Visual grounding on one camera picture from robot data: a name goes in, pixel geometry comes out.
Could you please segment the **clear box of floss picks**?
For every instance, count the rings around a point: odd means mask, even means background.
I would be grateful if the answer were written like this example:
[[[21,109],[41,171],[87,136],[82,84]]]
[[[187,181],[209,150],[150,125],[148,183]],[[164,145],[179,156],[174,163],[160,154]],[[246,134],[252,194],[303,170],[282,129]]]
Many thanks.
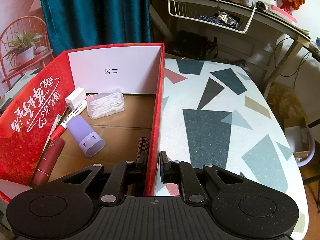
[[[92,120],[125,111],[124,96],[119,88],[91,94],[86,101],[87,113]]]

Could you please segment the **cluttered desk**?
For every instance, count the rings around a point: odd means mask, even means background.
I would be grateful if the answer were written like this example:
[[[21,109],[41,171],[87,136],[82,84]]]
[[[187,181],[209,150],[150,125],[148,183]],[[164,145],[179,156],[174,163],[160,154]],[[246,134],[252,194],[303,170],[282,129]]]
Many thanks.
[[[309,35],[295,24],[229,0],[150,0],[150,17],[155,38],[166,45],[181,30],[217,37],[212,61],[241,61],[264,94],[301,49],[311,48]]]

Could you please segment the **black bag under desk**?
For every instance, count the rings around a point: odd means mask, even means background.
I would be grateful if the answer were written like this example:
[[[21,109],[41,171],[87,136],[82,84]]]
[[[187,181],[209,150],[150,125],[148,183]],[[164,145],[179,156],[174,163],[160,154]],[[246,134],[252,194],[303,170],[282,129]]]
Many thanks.
[[[166,46],[167,53],[192,60],[215,60],[218,51],[217,37],[210,40],[206,36],[185,30],[179,31],[175,39]]]

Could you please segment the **checkered pen tube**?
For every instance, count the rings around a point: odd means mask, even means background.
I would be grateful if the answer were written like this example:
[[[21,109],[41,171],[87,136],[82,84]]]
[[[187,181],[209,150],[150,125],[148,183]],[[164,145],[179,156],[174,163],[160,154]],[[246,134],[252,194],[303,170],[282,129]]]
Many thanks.
[[[136,162],[140,164],[146,163],[149,155],[149,139],[141,137],[138,142],[138,150],[136,155]]]

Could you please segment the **purple rectangular case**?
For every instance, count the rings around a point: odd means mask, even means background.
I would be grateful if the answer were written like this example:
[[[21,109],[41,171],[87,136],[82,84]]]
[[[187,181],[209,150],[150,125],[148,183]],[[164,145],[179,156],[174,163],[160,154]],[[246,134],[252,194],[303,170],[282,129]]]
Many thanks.
[[[67,129],[86,157],[93,157],[105,146],[105,141],[81,115],[72,118]]]

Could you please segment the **pink book on desk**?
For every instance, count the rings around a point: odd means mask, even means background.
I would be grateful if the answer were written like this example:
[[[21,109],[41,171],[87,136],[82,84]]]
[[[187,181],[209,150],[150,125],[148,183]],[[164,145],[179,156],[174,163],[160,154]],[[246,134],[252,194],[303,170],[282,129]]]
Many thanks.
[[[276,14],[277,16],[283,18],[284,20],[291,22],[291,23],[297,23],[297,20],[289,13],[285,12],[283,9],[280,9],[279,7],[270,4],[268,6],[268,11]]]

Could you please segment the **white charger adapter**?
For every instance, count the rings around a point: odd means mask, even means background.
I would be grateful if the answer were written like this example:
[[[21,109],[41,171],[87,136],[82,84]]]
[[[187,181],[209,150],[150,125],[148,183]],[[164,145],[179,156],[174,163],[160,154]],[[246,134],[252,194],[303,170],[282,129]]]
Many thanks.
[[[67,106],[74,110],[86,99],[85,90],[82,87],[77,87],[74,91],[71,92],[66,98],[65,102]]]

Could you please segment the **dark red lipstick tube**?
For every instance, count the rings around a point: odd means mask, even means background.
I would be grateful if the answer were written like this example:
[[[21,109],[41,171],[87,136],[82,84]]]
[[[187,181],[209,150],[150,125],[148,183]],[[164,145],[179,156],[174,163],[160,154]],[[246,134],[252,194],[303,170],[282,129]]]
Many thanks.
[[[48,146],[45,154],[40,159],[32,183],[40,186],[48,182],[56,161],[64,148],[65,141],[60,137],[54,138]]]

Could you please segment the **purple bin with papers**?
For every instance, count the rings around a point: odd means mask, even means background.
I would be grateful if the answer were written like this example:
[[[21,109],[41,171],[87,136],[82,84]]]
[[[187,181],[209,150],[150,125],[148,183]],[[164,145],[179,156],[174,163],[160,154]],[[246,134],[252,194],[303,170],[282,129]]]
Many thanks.
[[[305,166],[315,155],[316,144],[304,117],[284,119],[284,134],[299,167]]]

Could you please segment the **teal blue curtain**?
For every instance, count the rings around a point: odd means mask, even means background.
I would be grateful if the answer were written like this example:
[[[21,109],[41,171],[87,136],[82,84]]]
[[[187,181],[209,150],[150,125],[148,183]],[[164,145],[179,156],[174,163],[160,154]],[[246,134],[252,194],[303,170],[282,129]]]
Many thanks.
[[[41,0],[41,5],[55,55],[152,40],[149,0]]]

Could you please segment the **red cardboard box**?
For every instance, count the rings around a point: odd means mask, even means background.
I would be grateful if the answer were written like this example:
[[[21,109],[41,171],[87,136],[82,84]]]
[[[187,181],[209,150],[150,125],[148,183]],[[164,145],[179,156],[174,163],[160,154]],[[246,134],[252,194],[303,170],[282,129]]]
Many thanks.
[[[35,75],[1,115],[1,203],[93,164],[112,168],[134,160],[149,140],[144,194],[154,192],[163,108],[164,44],[128,43],[62,52]],[[124,97],[124,110],[92,119],[86,109],[65,130],[66,98],[83,88],[87,98]]]

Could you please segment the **red white marker pen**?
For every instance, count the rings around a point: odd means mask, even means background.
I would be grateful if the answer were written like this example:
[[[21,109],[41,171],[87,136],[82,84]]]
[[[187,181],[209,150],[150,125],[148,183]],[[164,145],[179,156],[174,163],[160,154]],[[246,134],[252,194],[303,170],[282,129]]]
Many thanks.
[[[74,110],[69,113],[63,122],[55,129],[55,131],[50,136],[50,139],[53,140],[56,137],[60,137],[60,135],[67,129],[68,122],[77,115],[80,115],[84,109],[87,107],[87,101],[83,100]]]

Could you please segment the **printed room backdrop cloth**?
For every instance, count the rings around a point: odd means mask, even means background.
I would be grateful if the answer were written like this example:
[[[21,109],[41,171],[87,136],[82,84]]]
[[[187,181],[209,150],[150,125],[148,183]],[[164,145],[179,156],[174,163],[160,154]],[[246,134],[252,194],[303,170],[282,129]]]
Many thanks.
[[[54,58],[40,0],[1,0],[1,97]]]

